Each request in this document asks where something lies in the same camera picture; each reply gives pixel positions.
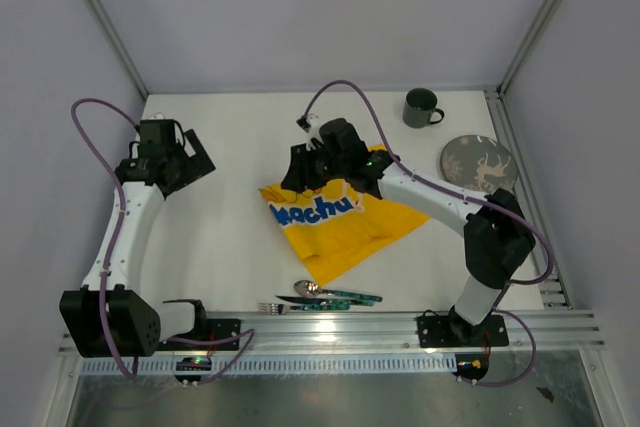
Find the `gray wall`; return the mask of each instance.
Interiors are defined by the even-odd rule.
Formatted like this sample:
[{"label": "gray wall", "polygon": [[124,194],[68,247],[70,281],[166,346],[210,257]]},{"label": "gray wall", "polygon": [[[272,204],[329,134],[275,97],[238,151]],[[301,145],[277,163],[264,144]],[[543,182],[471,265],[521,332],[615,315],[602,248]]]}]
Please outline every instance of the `gray wall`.
[{"label": "gray wall", "polygon": [[[86,273],[111,206],[69,108],[99,96],[139,116],[142,102],[83,0],[0,0],[0,11],[0,412],[2,425],[22,427],[41,421],[63,333],[58,300]],[[87,110],[115,161],[130,129]]]},{"label": "gray wall", "polygon": [[153,93],[495,86],[542,0],[102,0]]},{"label": "gray wall", "polygon": [[564,0],[507,101],[573,297],[640,417],[640,3]]}]

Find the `mug handle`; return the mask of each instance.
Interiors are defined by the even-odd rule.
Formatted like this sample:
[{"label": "mug handle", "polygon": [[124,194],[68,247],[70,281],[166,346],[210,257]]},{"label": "mug handle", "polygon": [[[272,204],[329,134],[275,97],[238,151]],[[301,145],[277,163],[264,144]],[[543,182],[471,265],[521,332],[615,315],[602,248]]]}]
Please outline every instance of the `mug handle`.
[{"label": "mug handle", "polygon": [[436,110],[437,113],[440,114],[440,118],[438,120],[434,120],[434,121],[429,119],[429,125],[439,124],[440,122],[442,122],[444,120],[444,111],[442,109],[435,109],[435,110]]}]

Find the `deer illustration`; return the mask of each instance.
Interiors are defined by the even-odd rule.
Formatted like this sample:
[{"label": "deer illustration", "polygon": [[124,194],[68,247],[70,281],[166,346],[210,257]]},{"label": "deer illustration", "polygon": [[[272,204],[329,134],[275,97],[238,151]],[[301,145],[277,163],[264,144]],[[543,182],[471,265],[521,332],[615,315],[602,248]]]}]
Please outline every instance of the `deer illustration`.
[{"label": "deer illustration", "polygon": [[506,174],[504,173],[505,169],[511,163],[511,157],[506,164],[502,163],[502,159],[498,156],[498,163],[494,166],[489,165],[489,154],[484,154],[484,158],[478,161],[478,170],[476,171],[476,176],[474,179],[478,183],[478,186],[482,188],[485,185],[494,188],[495,186],[491,184],[491,182],[487,182],[485,177],[490,175],[491,177],[504,177]]}]

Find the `gray floor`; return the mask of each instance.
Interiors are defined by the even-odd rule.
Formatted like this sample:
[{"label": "gray floor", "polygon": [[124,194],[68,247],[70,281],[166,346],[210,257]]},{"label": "gray floor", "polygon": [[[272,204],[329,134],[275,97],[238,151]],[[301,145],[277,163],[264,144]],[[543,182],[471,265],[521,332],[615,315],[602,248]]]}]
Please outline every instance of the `gray floor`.
[{"label": "gray floor", "polygon": [[[528,354],[492,356],[486,380],[517,374]],[[450,374],[222,378],[197,390],[147,377],[80,380],[68,427],[129,426],[598,426],[579,355],[541,353],[517,385],[487,389]],[[553,400],[539,389],[548,389]],[[151,402],[154,394],[162,393]],[[136,405],[117,411],[112,405]]]}]

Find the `silverware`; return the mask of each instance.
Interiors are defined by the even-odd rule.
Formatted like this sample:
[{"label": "silverware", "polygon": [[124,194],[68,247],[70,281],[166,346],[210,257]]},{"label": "silverware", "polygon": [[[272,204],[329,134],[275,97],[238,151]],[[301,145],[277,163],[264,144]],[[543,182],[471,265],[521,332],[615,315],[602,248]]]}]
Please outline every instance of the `silverware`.
[{"label": "silverware", "polygon": [[364,305],[372,307],[375,302],[373,300],[353,300],[353,299],[307,299],[305,297],[292,297],[288,295],[276,295],[280,300],[285,302],[291,302],[293,304],[303,305],[336,305],[336,304],[348,304],[348,305]]},{"label": "silverware", "polygon": [[356,300],[372,300],[374,302],[382,302],[382,297],[377,295],[358,294],[356,292],[346,292],[344,290],[329,290],[323,289],[315,282],[310,280],[299,280],[293,284],[293,288],[302,297],[307,299],[313,299],[318,295],[334,295],[336,297],[346,297],[348,299]]},{"label": "silverware", "polygon": [[285,304],[258,304],[258,312],[271,315],[283,315],[297,311],[318,310],[349,310],[349,304],[332,305],[285,305]]}]

